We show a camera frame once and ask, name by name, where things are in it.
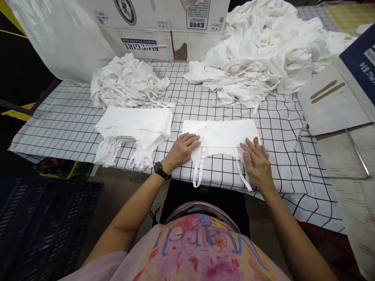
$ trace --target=grid tablecloth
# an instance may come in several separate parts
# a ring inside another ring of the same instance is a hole
[[[334,30],[324,8],[301,7],[302,19],[319,16],[328,30]],[[153,61],[153,66],[167,64]],[[153,153],[154,162],[161,161],[181,134],[183,121],[225,121],[251,118],[259,136],[270,155],[275,185],[296,219],[309,222],[333,231],[345,232],[338,204],[331,185],[324,179],[310,177],[297,142],[298,136],[308,135],[303,113],[296,94],[268,95],[253,115],[254,109],[243,106],[216,107],[216,93],[193,85],[183,78],[188,63],[174,61],[169,69],[156,71],[159,77],[170,77],[166,90],[167,102],[176,102],[174,95],[184,104],[177,103],[174,112],[171,136]],[[102,137],[94,126],[104,114],[102,109],[93,108],[90,87],[77,86],[63,81],[35,111],[31,118],[14,137],[10,150],[28,158],[57,157],[82,162],[94,162],[95,153]],[[324,174],[322,160],[316,140],[304,138],[307,159],[314,174]],[[116,159],[116,168],[131,169],[129,158],[134,153],[134,143],[126,142]],[[193,165],[189,161],[172,172],[178,180],[193,180]],[[256,190],[248,192],[237,173],[231,156],[212,155],[205,159],[202,185],[233,189],[261,198]]]

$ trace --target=pink t-shirt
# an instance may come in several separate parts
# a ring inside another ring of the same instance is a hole
[[[251,240],[192,214],[158,224],[129,252],[114,252],[62,280],[289,280]]]

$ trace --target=watch strap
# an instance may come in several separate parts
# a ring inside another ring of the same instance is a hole
[[[160,162],[157,162],[154,165],[154,169],[155,169],[155,173],[163,177],[165,180],[169,180],[172,177],[172,175],[167,174],[166,172],[163,171],[163,167]]]

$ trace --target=black pants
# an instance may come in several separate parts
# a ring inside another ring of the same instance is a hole
[[[243,193],[218,187],[194,188],[191,183],[178,180],[171,180],[160,223],[164,224],[174,210],[191,201],[204,201],[219,207],[235,222],[241,234],[250,237],[249,217]]]

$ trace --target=white plastic bag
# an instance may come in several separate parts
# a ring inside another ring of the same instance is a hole
[[[91,83],[115,56],[76,0],[6,0],[32,46],[57,78]]]

